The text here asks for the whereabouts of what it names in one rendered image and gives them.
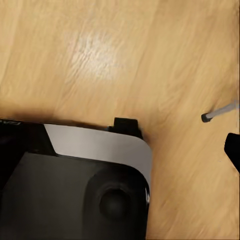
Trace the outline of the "camera tripod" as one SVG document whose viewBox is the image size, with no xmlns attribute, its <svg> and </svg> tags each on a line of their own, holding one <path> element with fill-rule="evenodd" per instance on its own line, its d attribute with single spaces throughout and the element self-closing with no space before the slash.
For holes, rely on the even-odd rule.
<svg viewBox="0 0 240 240">
<path fill-rule="evenodd" d="M 229 111 L 233 111 L 233 110 L 236 110 L 237 108 L 240 108 L 240 100 L 234 102 L 234 103 L 231 103 L 227 106 L 224 106 L 220 109 L 217 109 L 215 111 L 212 111 L 210 113 L 205 113 L 201 116 L 201 119 L 204 123 L 208 123 L 210 122 L 214 117 L 216 116 L 219 116 L 221 114 L 224 114 L 226 112 L 229 112 Z"/>
</svg>

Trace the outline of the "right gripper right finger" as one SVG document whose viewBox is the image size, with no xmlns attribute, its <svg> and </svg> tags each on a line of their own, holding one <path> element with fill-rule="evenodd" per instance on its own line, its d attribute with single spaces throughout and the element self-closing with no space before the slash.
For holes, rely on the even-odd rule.
<svg viewBox="0 0 240 240">
<path fill-rule="evenodd" d="M 240 135 L 229 133 L 227 135 L 224 151 L 240 173 Z"/>
</svg>

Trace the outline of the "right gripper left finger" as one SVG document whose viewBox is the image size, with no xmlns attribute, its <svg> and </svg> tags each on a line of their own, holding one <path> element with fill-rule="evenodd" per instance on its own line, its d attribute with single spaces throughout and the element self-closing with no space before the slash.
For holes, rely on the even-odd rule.
<svg viewBox="0 0 240 240">
<path fill-rule="evenodd" d="M 26 152 L 21 133 L 0 138 L 0 193 Z"/>
</svg>

